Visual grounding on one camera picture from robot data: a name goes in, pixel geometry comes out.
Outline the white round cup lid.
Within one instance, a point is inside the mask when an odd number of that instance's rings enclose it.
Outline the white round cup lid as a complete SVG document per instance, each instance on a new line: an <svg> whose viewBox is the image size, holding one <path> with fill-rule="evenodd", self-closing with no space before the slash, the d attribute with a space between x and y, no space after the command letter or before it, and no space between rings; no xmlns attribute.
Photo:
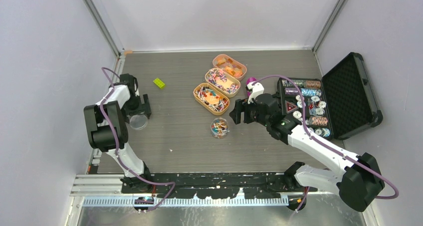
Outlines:
<svg viewBox="0 0 423 226"><path fill-rule="evenodd" d="M134 130L142 130L148 124L148 117L145 114L133 115L130 117L129 124Z"/></svg>

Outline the clear plastic cup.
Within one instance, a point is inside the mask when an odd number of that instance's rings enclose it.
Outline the clear plastic cup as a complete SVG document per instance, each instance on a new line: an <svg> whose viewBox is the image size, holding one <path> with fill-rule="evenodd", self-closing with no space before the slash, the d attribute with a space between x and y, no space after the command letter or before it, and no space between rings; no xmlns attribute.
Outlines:
<svg viewBox="0 0 423 226"><path fill-rule="evenodd" d="M211 123L211 135L214 138L222 139L229 132L229 124L224 118L215 118Z"/></svg>

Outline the magenta plastic scoop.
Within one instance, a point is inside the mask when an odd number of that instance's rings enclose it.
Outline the magenta plastic scoop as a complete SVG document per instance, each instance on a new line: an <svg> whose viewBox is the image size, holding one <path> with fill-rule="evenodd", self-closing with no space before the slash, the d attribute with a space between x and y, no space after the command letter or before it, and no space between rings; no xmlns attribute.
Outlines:
<svg viewBox="0 0 423 226"><path fill-rule="evenodd" d="M251 92L252 92L252 90L251 90L251 87L252 87L252 84L256 81L257 79L255 78L255 77L249 77L247 80L246 80L246 93L247 93L247 96L249 97L250 95L251 95Z"/></svg>

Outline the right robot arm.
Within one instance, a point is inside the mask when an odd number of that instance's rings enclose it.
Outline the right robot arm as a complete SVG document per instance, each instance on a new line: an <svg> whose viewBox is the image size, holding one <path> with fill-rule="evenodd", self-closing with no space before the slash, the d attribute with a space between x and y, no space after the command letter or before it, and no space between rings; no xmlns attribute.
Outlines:
<svg viewBox="0 0 423 226"><path fill-rule="evenodd" d="M385 188L376 159L357 155L325 140L301 121L302 114L285 114L278 99L260 94L254 99L237 99L230 117L235 124L257 122L269 135L299 149L326 166L317 169L295 162L285 172L285 186L291 191L311 187L338 195L355 211L363 212Z"/></svg>

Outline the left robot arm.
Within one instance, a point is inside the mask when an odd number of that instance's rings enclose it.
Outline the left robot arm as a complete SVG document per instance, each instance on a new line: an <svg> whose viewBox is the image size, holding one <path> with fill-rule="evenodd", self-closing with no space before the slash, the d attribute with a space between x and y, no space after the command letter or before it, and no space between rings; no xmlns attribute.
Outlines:
<svg viewBox="0 0 423 226"><path fill-rule="evenodd" d="M140 95L137 78L121 74L102 100L83 110L90 146L111 156L124 172L122 183L141 193L152 189L146 164L129 145L128 126L140 130L152 114L147 94Z"/></svg>

